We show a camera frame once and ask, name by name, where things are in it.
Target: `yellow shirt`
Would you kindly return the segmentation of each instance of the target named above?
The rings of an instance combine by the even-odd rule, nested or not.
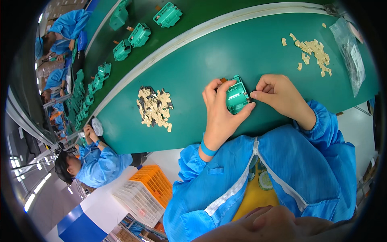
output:
[[[241,205],[236,212],[233,221],[240,219],[253,209],[268,205],[278,206],[279,201],[274,192],[266,167],[259,163],[255,164],[255,176],[246,186],[245,195]]]

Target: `blue anti-static jacket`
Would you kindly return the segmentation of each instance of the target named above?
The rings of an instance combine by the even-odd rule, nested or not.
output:
[[[293,122],[257,138],[239,136],[223,144],[209,163],[199,157],[199,144],[182,150],[182,181],[173,184],[163,218],[168,240],[192,241],[230,222],[242,202],[245,172],[255,155],[266,166],[280,204],[296,217],[333,222],[351,218],[356,201],[355,147],[344,142],[336,115],[314,100],[308,104],[316,115],[310,131]]]
[[[66,80],[67,67],[63,69],[53,70],[47,78],[46,86],[43,90],[56,88],[62,85],[62,80]]]
[[[110,147],[101,151],[95,143],[86,145],[82,157],[82,168],[75,178],[89,187],[102,187],[116,178],[133,161],[131,154],[116,154]]]
[[[51,51],[60,55],[69,52],[70,39],[77,39],[86,26],[91,12],[84,9],[73,10],[60,16],[49,29],[49,32],[60,33],[64,39],[55,41]]]

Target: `green conveyor belt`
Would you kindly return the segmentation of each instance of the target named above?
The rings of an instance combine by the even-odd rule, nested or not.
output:
[[[334,37],[328,27],[322,27],[323,22],[330,26],[336,20],[321,14],[265,16],[219,29],[179,48],[135,78],[99,113],[105,140],[117,153],[183,148],[200,142],[206,125],[206,108],[201,94],[204,87],[214,78],[232,78],[236,74],[241,76],[248,92],[255,89],[262,74],[285,74],[306,100],[315,99],[332,113],[371,99],[378,86],[370,54],[365,45],[359,44],[366,79],[354,98]],[[293,44],[290,32],[300,41],[317,39],[324,44],[324,51],[330,56],[328,67],[332,69],[332,77],[321,77],[313,55],[310,65],[303,64],[302,70],[297,70],[298,62],[302,62],[301,49]],[[281,38],[287,39],[287,46],[282,46]],[[152,44],[150,41],[143,47]],[[139,57],[140,50],[138,48],[130,57]],[[110,78],[118,75],[117,69],[124,66],[124,62],[114,63]],[[129,70],[120,71],[123,76]],[[142,85],[152,86],[155,90],[164,88],[171,93],[175,107],[170,111],[171,133],[164,127],[151,128],[141,124],[136,99]],[[270,106],[257,102],[252,114],[233,137],[261,135],[289,122],[290,119]]]
[[[154,1],[150,0],[141,0],[140,3],[138,0],[133,0],[133,2],[127,7],[129,12],[129,18],[126,21],[125,25],[117,31],[109,26],[109,20],[102,26],[97,37],[90,47],[90,51],[85,59],[84,65],[84,87],[87,89],[87,85],[91,83],[91,77],[94,77],[98,65],[103,64],[104,62],[112,63],[111,75],[108,81],[105,81],[103,84],[103,89],[98,90],[95,95],[95,101],[89,108],[89,114],[91,115],[97,106],[102,102],[110,90],[138,63],[145,59],[152,52],[157,50],[159,47],[163,46],[165,43],[173,39],[174,37],[184,33],[185,31],[220,15],[243,9],[255,5],[280,2],[275,0],[173,0],[172,2],[176,4],[183,12],[181,19],[170,28],[160,28],[152,18],[158,12],[153,7],[149,12],[138,12],[141,11],[141,8],[144,4],[155,5]],[[305,2],[318,3],[318,4],[328,4],[332,3],[332,0],[309,0]],[[116,0],[101,0],[98,6],[96,7],[95,12],[93,12],[90,17],[91,22],[95,20],[96,23],[100,23],[101,19],[104,18],[110,8],[110,5],[114,5]],[[135,48],[130,53],[129,57],[124,61],[115,62],[113,56],[113,48],[116,46],[113,41],[120,42],[124,38],[128,38],[131,32],[127,31],[126,26],[135,27],[137,23],[143,22],[148,25],[151,29],[152,34],[149,37],[147,43],[141,48]],[[89,32],[94,32],[98,26],[96,24],[87,23],[86,30]],[[87,118],[83,120],[83,125],[86,123]]]

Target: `white label sticker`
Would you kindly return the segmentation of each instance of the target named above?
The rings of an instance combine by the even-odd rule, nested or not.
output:
[[[352,56],[353,62],[355,63],[356,69],[358,71],[364,70],[364,65],[363,65],[363,61],[361,59],[361,55],[358,52],[355,45],[352,46],[351,56]]]

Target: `white plastic crate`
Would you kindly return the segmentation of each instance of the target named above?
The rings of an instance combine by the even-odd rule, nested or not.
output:
[[[142,182],[127,180],[113,195],[135,219],[152,228],[165,212]]]

